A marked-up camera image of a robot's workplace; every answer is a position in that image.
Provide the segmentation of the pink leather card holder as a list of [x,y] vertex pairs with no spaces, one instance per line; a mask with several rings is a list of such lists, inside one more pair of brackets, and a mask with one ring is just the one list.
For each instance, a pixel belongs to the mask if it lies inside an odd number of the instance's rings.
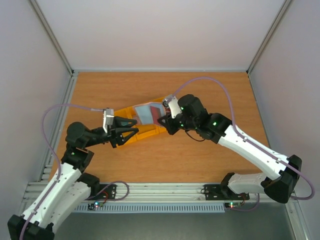
[[163,106],[161,101],[149,101],[147,103],[134,105],[132,107],[134,110],[134,119],[137,120],[138,125],[154,125],[150,106],[158,107],[161,111],[161,115],[166,115],[165,107]]

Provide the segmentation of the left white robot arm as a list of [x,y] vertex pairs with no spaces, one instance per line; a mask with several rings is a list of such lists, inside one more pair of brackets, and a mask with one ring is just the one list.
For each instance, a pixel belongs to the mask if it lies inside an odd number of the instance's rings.
[[7,222],[12,240],[52,240],[59,227],[83,201],[101,193],[100,179],[85,170],[94,153],[88,148],[110,143],[124,145],[138,133],[137,120],[107,115],[103,125],[89,129],[81,122],[71,123],[66,131],[66,150],[50,182],[37,199],[21,214]]

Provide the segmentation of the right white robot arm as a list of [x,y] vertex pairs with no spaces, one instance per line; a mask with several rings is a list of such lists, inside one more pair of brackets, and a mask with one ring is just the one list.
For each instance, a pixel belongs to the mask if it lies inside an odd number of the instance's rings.
[[244,133],[224,115],[208,113],[200,99],[192,94],[180,99],[169,95],[162,104],[166,114],[158,119],[158,123],[170,135],[179,130],[195,131],[203,140],[232,150],[262,171],[257,174],[228,173],[220,183],[225,198],[236,194],[266,194],[281,204],[289,201],[302,168],[302,160],[297,155],[286,156],[273,151]]

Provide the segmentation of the teal VIP card stack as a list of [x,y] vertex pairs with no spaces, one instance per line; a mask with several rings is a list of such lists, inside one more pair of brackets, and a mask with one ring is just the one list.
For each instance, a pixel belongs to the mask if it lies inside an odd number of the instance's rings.
[[126,122],[126,121],[122,121],[122,122],[121,122],[121,125],[122,125],[122,126],[127,126],[128,124],[129,124],[129,122]]

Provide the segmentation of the yellow three-compartment bin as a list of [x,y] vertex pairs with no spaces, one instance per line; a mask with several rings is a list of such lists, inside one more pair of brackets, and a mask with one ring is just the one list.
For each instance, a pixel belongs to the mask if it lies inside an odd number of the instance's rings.
[[[151,102],[151,101],[163,102],[164,98],[165,97],[163,96],[163,97],[159,97],[159,98],[147,101],[147,102]],[[127,118],[127,119],[134,119],[135,112],[133,110],[133,105],[132,105],[132,106],[129,106],[126,108],[116,110],[114,112],[114,114],[119,117],[123,117],[123,118]],[[167,132],[167,130],[164,127],[161,127],[160,125],[155,125],[155,124],[139,125],[137,123],[134,126],[134,128],[139,129],[139,132],[136,135],[137,141],[141,141],[142,139],[146,139],[146,138],[153,137],[153,136],[159,135],[161,133]]]

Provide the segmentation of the left small circuit board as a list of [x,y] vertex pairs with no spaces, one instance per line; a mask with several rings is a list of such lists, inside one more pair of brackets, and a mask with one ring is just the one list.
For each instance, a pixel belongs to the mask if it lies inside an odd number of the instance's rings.
[[87,210],[88,211],[95,211],[96,209],[102,207],[103,205],[104,205],[103,202],[88,203],[87,204]]

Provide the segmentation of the small circuit board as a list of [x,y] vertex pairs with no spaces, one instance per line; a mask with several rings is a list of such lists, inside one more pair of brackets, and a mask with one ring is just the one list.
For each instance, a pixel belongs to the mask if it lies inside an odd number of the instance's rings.
[[104,205],[103,202],[88,203],[87,204],[87,210],[88,211],[95,211],[96,209],[102,207],[103,205]]
[[240,202],[226,202],[224,204],[224,207],[227,209],[235,209],[235,208],[240,208],[243,204]]

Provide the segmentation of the right small circuit board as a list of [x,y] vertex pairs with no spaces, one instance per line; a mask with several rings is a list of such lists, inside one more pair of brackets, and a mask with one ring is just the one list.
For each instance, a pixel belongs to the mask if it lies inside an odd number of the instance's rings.
[[235,209],[235,208],[240,208],[243,204],[240,202],[226,202],[224,204],[224,207],[227,209]]

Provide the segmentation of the aluminium front rail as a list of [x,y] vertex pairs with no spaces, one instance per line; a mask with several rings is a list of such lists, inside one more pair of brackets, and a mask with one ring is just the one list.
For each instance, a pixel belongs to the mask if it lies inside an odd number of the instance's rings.
[[[125,196],[127,188],[123,183],[115,183],[115,199]],[[203,185],[210,183],[128,183],[129,194],[123,200],[124,203],[194,203],[205,202],[205,195],[201,194]],[[46,187],[47,182],[28,183],[23,201],[32,202]],[[261,203],[276,203],[265,193],[260,193]],[[208,200],[216,202],[241,202],[242,200]]]

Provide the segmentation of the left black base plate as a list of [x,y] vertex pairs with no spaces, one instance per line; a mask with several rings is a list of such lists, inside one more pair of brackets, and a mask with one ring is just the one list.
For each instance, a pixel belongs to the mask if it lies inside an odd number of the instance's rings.
[[104,201],[106,198],[108,200],[114,200],[116,198],[117,193],[117,185],[112,184],[106,187],[107,184],[100,184],[98,192],[96,196],[89,196],[86,200],[87,201]]

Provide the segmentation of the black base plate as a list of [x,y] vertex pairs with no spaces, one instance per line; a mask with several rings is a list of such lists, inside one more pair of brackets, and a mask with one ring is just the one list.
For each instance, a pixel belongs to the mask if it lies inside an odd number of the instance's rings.
[[200,193],[205,196],[206,201],[240,201],[250,199],[248,193],[234,193],[227,186],[221,186],[220,184],[205,184]]
[[106,198],[108,200],[114,200],[116,198],[117,193],[117,185],[112,184],[106,187],[107,184],[100,184],[98,192],[96,196],[89,196],[86,200],[87,201],[104,201]]

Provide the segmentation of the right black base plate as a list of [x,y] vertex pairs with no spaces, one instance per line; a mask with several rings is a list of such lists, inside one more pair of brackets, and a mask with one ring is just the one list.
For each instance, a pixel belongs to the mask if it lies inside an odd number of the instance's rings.
[[221,186],[220,184],[205,184],[200,193],[205,196],[206,201],[240,201],[250,199],[248,193],[234,193],[227,186]]

